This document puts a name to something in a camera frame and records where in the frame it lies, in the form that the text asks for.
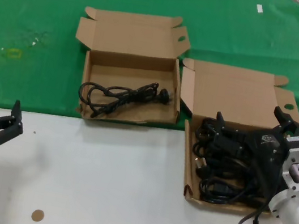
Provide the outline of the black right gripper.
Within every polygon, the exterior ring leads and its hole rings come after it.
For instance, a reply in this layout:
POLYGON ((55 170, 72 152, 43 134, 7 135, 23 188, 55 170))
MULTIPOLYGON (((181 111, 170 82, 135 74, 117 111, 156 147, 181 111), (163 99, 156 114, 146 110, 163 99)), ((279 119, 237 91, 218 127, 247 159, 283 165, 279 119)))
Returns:
POLYGON ((262 187, 264 198, 270 200, 277 193, 285 159, 284 135, 299 136, 299 123, 290 114, 275 107, 278 125, 272 129, 240 131, 226 125, 221 112, 217 112, 214 144, 230 155, 242 156, 244 145, 249 148, 252 168, 262 187))

